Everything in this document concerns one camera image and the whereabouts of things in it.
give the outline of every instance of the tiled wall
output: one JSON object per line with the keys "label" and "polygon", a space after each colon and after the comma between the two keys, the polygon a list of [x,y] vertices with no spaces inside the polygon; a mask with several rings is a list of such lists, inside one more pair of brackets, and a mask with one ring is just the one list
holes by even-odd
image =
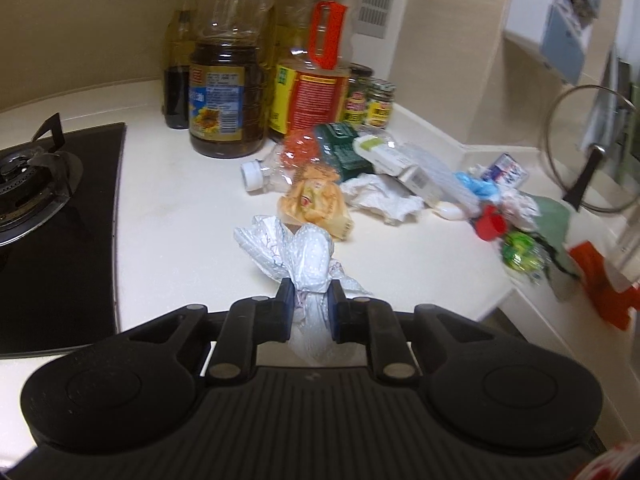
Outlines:
{"label": "tiled wall", "polygon": [[0,110],[158,77],[175,0],[0,0]]}
{"label": "tiled wall", "polygon": [[[509,0],[408,0],[390,78],[397,101],[461,142],[536,146],[562,89],[502,38]],[[603,0],[582,76],[599,81],[620,0]]]}

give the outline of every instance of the barcode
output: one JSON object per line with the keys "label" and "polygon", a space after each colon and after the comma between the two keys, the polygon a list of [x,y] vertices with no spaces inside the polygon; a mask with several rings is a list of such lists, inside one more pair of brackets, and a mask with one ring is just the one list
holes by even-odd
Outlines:
{"label": "barcode", "polygon": [[414,184],[415,187],[418,187],[419,189],[424,188],[424,186],[427,185],[428,181],[429,181],[429,177],[427,177],[427,174],[424,173],[423,170],[416,170],[413,176],[411,177],[412,184]]}
{"label": "barcode", "polygon": [[222,112],[220,114],[220,133],[234,134],[238,129],[238,113]]}

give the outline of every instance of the bottle label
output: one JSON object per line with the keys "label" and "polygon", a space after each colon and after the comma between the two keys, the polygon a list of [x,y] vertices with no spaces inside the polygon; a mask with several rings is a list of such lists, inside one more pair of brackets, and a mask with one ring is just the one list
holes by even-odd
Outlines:
{"label": "bottle label", "polygon": [[342,113],[342,122],[358,126],[364,122],[366,114],[367,102],[364,92],[353,92],[347,97],[344,103],[344,112]]}
{"label": "bottle label", "polygon": [[365,124],[384,128],[391,115],[391,103],[371,100],[367,105],[367,118]]}
{"label": "bottle label", "polygon": [[203,140],[242,140],[244,67],[192,64],[190,132]]}
{"label": "bottle label", "polygon": [[317,76],[278,65],[270,126],[286,135],[340,118],[346,76]]}

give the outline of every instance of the stove burner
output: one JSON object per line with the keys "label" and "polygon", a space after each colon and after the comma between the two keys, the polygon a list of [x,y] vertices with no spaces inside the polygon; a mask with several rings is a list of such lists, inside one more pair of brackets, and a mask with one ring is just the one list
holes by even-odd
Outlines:
{"label": "stove burner", "polygon": [[22,238],[57,213],[78,187],[82,162],[58,151],[65,143],[60,115],[47,119],[32,142],[51,131],[54,145],[25,145],[0,156],[0,246]]}

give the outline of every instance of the white plastic bag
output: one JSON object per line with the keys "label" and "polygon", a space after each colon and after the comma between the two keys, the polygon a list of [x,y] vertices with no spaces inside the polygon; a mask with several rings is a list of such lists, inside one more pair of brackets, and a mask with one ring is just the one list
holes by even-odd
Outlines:
{"label": "white plastic bag", "polygon": [[326,292],[331,280],[340,280],[345,293],[366,294],[360,284],[332,259],[334,242],[327,231],[304,224],[293,234],[275,216],[255,216],[249,228],[236,228],[234,238],[272,280],[291,278],[296,287],[296,309],[289,346],[309,366],[364,364],[364,347],[338,345],[331,339]]}
{"label": "white plastic bag", "polygon": [[347,204],[382,215],[385,224],[397,225],[424,208],[419,196],[388,175],[361,174],[340,184]]}

